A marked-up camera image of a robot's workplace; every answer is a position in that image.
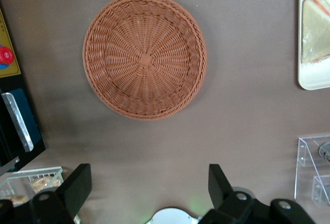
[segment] plastic container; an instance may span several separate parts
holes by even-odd
[[[303,43],[303,1],[299,0],[298,22],[298,82],[306,90],[330,87],[330,57],[315,63],[302,63]]]
[[[329,136],[299,138],[294,198],[315,220],[330,220],[330,162],[320,155]]]

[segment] clear plastic tray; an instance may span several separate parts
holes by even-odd
[[[294,198],[316,223],[330,220],[330,162],[319,148],[330,136],[299,138]]]
[[[330,59],[317,63],[301,63],[303,1],[304,0],[299,0],[298,81],[300,86],[306,90],[328,88],[330,87]]]
[[[54,182],[63,183],[63,169],[60,166],[48,167],[33,170],[22,170],[14,173],[4,174],[5,179],[0,182],[0,199],[7,196],[27,196],[28,199],[33,198],[36,193],[33,190],[31,183],[33,180],[44,177],[52,177],[52,180],[42,189],[51,188]],[[80,218],[75,216],[74,222],[80,224]]]

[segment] white plate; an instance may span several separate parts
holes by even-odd
[[[323,89],[330,87],[330,59],[318,63],[301,63],[302,56],[302,8],[303,1],[299,0],[299,31],[298,31],[298,81],[306,90]]]

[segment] wicker basket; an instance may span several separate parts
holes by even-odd
[[[116,112],[160,119],[200,89],[206,48],[193,17],[172,0],[115,0],[91,23],[84,68],[97,96]]]

